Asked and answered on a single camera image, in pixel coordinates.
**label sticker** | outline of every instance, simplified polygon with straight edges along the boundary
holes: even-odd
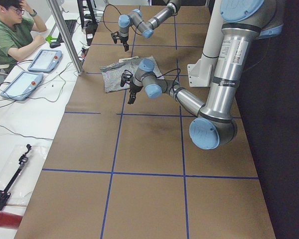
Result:
[[[248,47],[248,41],[224,40],[219,58],[231,64],[242,65]]]
[[[230,45],[231,45],[230,40],[224,40],[223,41],[218,59],[222,59],[222,60],[227,61],[227,56],[228,56],[228,53],[229,53]]]

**eyeglasses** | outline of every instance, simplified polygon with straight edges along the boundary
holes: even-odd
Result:
[[[18,15],[23,15],[24,14],[24,10],[23,9],[19,9],[19,8],[14,9],[12,7],[8,7],[8,8],[14,10],[16,12],[16,14],[18,14]]]

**wristwatch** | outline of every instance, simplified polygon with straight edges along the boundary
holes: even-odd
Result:
[[[34,9],[32,9],[33,11],[34,11],[34,14],[30,14],[30,16],[32,16],[32,17],[35,17],[38,13],[34,10]]]

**electrical cord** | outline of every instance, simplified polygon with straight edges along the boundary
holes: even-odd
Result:
[[[71,63],[72,63],[72,62],[69,62],[69,63],[66,65],[65,69],[64,69],[63,71],[61,71],[57,76],[55,76],[54,78],[52,78],[50,81],[48,81],[48,82],[46,82],[46,83],[40,85],[40,86],[43,86],[43,85],[45,85],[45,84],[51,82],[52,80],[54,80],[56,77],[60,77],[60,78],[63,80],[64,84],[62,85],[61,90],[60,90],[59,95],[58,95],[58,97],[57,97],[56,100],[51,101],[51,100],[49,100],[49,99],[47,99],[47,98],[44,98],[44,97],[39,97],[39,98],[30,98],[30,97],[28,97],[28,98],[29,98],[29,99],[33,99],[33,100],[37,100],[37,99],[46,99],[47,101],[52,102],[52,103],[56,102],[56,101],[59,99],[59,97],[60,97],[60,95],[61,95],[61,93],[62,93],[62,91],[63,91],[63,88],[64,88],[64,86],[65,86],[65,84],[66,84],[66,81],[65,81],[60,75],[61,75],[63,72],[65,72],[65,70],[70,66]],[[0,106],[0,108],[6,107],[6,106],[8,106],[8,105],[11,105],[11,104],[13,104],[14,102],[16,102],[16,100],[10,102],[10,103],[7,104],[7,105]],[[15,134],[15,135],[19,135],[19,136],[22,136],[22,137],[25,137],[25,138],[35,138],[35,139],[53,140],[53,139],[51,139],[51,138],[43,138],[43,137],[35,137],[35,136],[26,136],[26,135],[23,135],[23,134],[21,134],[21,133],[13,132],[12,130],[8,129],[7,127],[5,127],[5,126],[3,126],[3,125],[0,125],[0,127],[5,128],[6,130],[8,130],[9,132],[11,132],[11,133],[13,133],[13,134]]]
[[[31,61],[33,61],[33,60],[19,61],[19,62],[16,63],[16,66],[19,67],[21,70],[25,71],[25,69],[23,69],[23,68],[20,66],[20,64],[21,64],[21,63],[24,63],[24,62],[31,62]]]
[[[16,132],[13,132],[12,130],[8,129],[7,127],[3,126],[3,125],[0,125],[0,127],[2,128],[5,128],[6,130],[8,130],[9,132],[15,134],[15,135],[19,135],[19,136],[22,136],[24,138],[35,138],[35,139],[44,139],[44,140],[53,140],[52,138],[41,138],[41,137],[35,137],[35,136],[27,136],[27,135],[23,135],[21,133],[16,133]]]
[[[243,73],[245,73],[246,71],[249,71],[250,69],[254,68],[255,66],[257,66],[259,63],[261,63],[265,57],[267,56],[267,53],[268,53],[268,50],[269,50],[269,45],[270,45],[270,39],[268,39],[268,43],[267,43],[267,47],[266,47],[266,51],[265,51],[265,54],[263,55],[263,57],[258,61],[256,62],[255,64],[251,65],[250,67],[246,68],[243,70]]]
[[[105,27],[110,33],[113,33],[113,32],[106,26],[106,24],[105,24],[105,20],[104,20],[104,17],[105,17],[105,10],[106,10],[106,8],[107,8],[108,6],[112,6],[112,7],[114,7],[114,8],[118,11],[118,13],[119,13],[120,15],[122,15],[122,14],[121,14],[120,10],[119,10],[116,6],[114,6],[114,5],[112,5],[112,4],[108,4],[108,5],[106,5],[105,8],[104,8],[104,11],[103,11],[103,21],[102,21],[102,22],[103,22],[103,24],[104,24],[104,27]],[[133,27],[131,27],[131,28],[133,29],[133,31],[134,31],[137,35],[142,36],[142,34],[137,33],[136,30],[134,30]]]
[[[172,88],[171,88],[171,90],[173,90],[173,94],[175,93],[175,89],[174,89],[174,86],[176,85],[176,80],[177,80],[177,78],[179,77],[179,75],[180,75],[180,68],[175,68],[175,69],[173,69],[173,70],[170,70],[170,71],[168,71],[168,72],[166,72],[166,73],[164,73],[164,74],[162,74],[161,76],[158,76],[157,77],[157,79],[158,78],[160,78],[160,77],[162,77],[162,76],[165,76],[165,75],[167,75],[168,73],[170,73],[170,72],[172,72],[172,71],[176,71],[177,70],[177,75],[176,75],[176,77],[175,77],[175,79],[173,80],[173,83],[172,83]],[[188,109],[186,109],[186,107],[180,102],[180,100],[178,99],[178,97],[177,97],[177,94],[175,95],[175,99],[177,100],[177,102],[188,112],[188,113],[190,113],[192,116],[195,116],[196,117],[196,115],[194,115],[192,112],[190,112]]]

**green object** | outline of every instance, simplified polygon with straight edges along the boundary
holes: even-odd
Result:
[[[9,64],[6,69],[9,72],[16,64],[16,60],[8,55],[10,48],[21,48],[33,41],[30,34],[34,21],[29,18],[22,18],[20,24],[15,24],[12,29],[0,21],[0,65]]]
[[[52,37],[51,35],[48,35],[48,36],[45,38],[45,40],[46,40],[47,42],[49,42],[49,44],[52,42],[52,40],[56,40],[56,39],[58,39],[58,38]]]

